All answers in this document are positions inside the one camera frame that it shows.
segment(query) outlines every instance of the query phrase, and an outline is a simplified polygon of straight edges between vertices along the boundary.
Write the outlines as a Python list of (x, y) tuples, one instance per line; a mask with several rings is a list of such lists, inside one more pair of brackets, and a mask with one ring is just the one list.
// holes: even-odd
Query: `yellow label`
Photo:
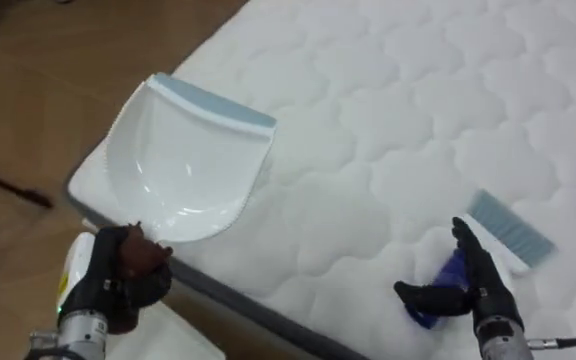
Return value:
[(66, 291), (67, 285), (68, 285), (68, 274), (63, 273), (61, 275), (61, 280), (59, 280), (59, 289), (57, 290), (57, 301), (59, 301), (61, 294), (63, 294), (64, 291)]

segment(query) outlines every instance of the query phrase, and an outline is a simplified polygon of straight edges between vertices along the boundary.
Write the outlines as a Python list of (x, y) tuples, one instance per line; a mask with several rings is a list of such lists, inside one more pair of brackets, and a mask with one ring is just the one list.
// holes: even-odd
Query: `black robotic glove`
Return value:
[(474, 326), (489, 316), (502, 316), (523, 329), (515, 299), (506, 288), (488, 251), (484, 250), (468, 224), (452, 219), (452, 234), (465, 258), (469, 287), (415, 286), (395, 283), (401, 301), (415, 310), (433, 316), (459, 316), (473, 312)]

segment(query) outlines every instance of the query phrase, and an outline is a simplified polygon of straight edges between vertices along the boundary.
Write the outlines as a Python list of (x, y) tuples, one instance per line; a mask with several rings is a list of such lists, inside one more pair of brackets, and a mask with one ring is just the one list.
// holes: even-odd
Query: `blue brush handle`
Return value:
[[(453, 251), (448, 261), (435, 277), (435, 280), (433, 280), (432, 285), (446, 287), (458, 286), (462, 289), (468, 288), (468, 279), (466, 279), (466, 263), (464, 253), (461, 250), (455, 249), (455, 251)], [(421, 313), (410, 305), (406, 305), (406, 310), (415, 322), (426, 329), (432, 329), (439, 321), (438, 317)]]

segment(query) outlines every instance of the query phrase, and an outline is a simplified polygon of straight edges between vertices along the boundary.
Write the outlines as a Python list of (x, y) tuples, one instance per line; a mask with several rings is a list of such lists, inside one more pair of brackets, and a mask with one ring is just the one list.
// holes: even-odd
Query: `dark object on floor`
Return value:
[(31, 202), (37, 206), (41, 206), (46, 209), (52, 209), (53, 204), (50, 199), (34, 190), (24, 190), (15, 185), (10, 184), (2, 179), (0, 179), (0, 189), (6, 190), (20, 197), (23, 200)]

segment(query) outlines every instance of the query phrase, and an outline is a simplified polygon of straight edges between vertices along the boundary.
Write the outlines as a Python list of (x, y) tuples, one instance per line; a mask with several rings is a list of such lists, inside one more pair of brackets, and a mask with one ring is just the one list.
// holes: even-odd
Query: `mattress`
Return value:
[[(354, 354), (479, 359), (470, 317), (424, 330), (392, 284), (433, 278), (484, 188), (559, 248), (513, 281), (527, 336), (576, 336), (576, 1), (252, 0), (174, 76), (278, 119), (241, 217), (184, 263)], [(103, 147), (68, 191), (117, 220)]]

